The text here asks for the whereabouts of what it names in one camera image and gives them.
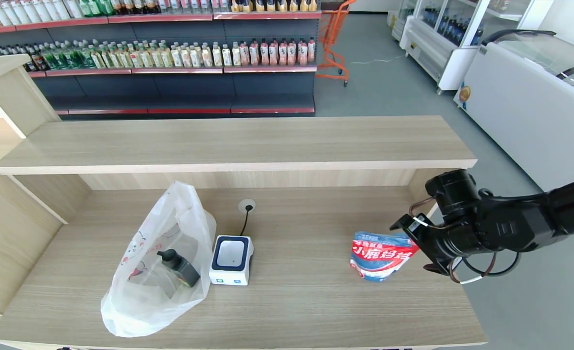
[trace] plastic bag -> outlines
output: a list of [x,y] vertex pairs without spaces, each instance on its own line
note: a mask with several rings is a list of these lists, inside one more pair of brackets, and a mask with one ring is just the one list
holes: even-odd
[[[127,247],[101,302],[115,336],[147,336],[164,329],[207,296],[216,223],[193,186],[174,182],[149,212]],[[200,280],[184,286],[161,264],[160,250],[175,249]]]

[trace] gray floor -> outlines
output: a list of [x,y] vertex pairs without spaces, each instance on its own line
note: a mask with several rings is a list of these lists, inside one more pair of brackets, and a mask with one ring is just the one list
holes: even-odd
[[[347,88],[340,80],[318,79],[316,115],[442,115],[478,157],[471,170],[478,186],[498,195],[538,191],[525,173],[456,108],[451,95],[436,95],[433,80],[411,58],[402,57],[385,16],[349,15],[335,48],[344,53],[347,62],[393,60],[349,64]],[[512,257],[503,254],[500,265]],[[487,264],[487,257],[472,260],[481,268]],[[464,268],[459,273],[463,279],[471,275]],[[574,349],[574,237],[528,253],[513,273],[468,284],[465,291],[489,343],[461,349]]]

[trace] snack bag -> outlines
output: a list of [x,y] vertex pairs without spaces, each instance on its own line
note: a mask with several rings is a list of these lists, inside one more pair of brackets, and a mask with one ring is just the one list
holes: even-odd
[[416,252],[417,244],[405,233],[378,235],[361,231],[351,241],[349,264],[363,279],[382,282]]

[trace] shopping cart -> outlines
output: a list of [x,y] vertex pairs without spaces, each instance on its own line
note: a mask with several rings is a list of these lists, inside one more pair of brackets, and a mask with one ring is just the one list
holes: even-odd
[[325,22],[325,27],[322,29],[324,32],[324,38],[322,38],[322,46],[324,47],[324,62],[320,64],[318,69],[336,68],[338,69],[338,75],[316,74],[317,77],[330,78],[330,79],[343,79],[343,86],[347,86],[347,80],[349,79],[349,71],[345,68],[345,58],[338,53],[332,51],[332,46],[336,43],[338,34],[341,32],[341,27],[343,26],[343,21],[349,13],[349,4],[355,2],[356,0],[346,0],[336,10],[324,10],[323,14],[327,16],[322,17],[322,22]]

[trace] black robotic arm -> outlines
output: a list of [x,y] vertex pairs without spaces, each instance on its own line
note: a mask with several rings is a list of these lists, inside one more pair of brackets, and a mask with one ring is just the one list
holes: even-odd
[[[455,170],[433,177],[425,183],[430,196],[409,210],[391,230],[402,228],[433,262],[425,270],[449,275],[455,282],[453,267],[462,259],[478,253],[508,249],[520,253],[562,241],[574,234],[574,182],[549,192],[525,197],[495,197],[487,189],[475,187],[475,180],[464,170]],[[433,224],[423,213],[413,214],[418,205],[436,200],[444,224]]]

